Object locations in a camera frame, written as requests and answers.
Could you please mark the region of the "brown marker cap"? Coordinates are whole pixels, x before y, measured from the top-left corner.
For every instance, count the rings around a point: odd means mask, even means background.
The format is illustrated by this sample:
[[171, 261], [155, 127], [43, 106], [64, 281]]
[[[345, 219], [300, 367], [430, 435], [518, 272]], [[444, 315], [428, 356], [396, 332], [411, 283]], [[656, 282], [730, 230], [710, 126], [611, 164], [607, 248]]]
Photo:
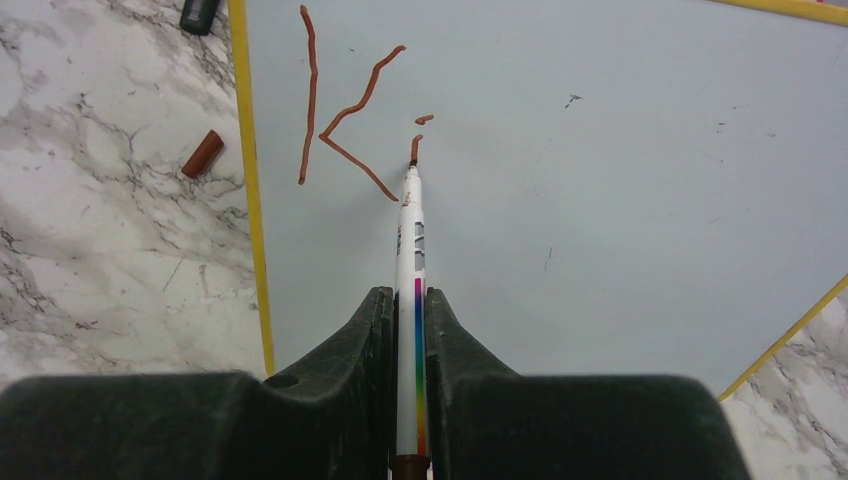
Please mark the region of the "brown marker cap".
[[224, 141], [220, 135], [215, 130], [209, 130], [181, 167], [181, 173], [192, 179], [203, 175], [223, 151], [224, 146]]

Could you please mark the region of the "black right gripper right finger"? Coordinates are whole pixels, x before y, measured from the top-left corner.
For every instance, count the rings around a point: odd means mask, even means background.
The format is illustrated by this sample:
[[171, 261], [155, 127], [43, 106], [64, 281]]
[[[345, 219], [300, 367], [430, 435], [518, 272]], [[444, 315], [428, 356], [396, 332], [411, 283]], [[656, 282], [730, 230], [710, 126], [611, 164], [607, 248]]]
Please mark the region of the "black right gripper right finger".
[[673, 375], [525, 376], [425, 298], [438, 479], [746, 479], [717, 400]]

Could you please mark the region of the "white rainbow marker pen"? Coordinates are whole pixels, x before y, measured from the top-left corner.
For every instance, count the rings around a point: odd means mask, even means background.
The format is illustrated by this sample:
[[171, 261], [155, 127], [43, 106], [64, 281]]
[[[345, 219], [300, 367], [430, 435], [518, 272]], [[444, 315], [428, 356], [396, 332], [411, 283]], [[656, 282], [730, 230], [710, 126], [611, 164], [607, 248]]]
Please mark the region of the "white rainbow marker pen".
[[425, 479], [430, 468], [424, 321], [425, 253], [422, 182], [412, 160], [403, 183], [398, 219], [394, 317], [395, 435], [390, 469], [394, 479]]

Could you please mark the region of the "black orange highlighter marker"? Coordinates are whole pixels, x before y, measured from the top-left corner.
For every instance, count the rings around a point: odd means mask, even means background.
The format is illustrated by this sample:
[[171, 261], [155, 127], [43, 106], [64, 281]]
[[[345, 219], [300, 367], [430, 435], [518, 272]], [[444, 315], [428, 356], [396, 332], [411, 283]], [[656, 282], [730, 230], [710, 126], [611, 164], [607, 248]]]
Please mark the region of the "black orange highlighter marker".
[[185, 0], [179, 19], [181, 30], [197, 36], [210, 33], [220, 0]]

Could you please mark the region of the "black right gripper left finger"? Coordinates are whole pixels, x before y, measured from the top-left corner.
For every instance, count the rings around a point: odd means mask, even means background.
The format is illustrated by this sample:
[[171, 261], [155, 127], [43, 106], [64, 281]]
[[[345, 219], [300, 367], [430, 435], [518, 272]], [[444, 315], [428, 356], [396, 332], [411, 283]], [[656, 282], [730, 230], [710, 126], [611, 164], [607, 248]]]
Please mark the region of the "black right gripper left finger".
[[1, 396], [5, 479], [383, 479], [392, 292], [299, 361], [242, 371], [40, 376]]

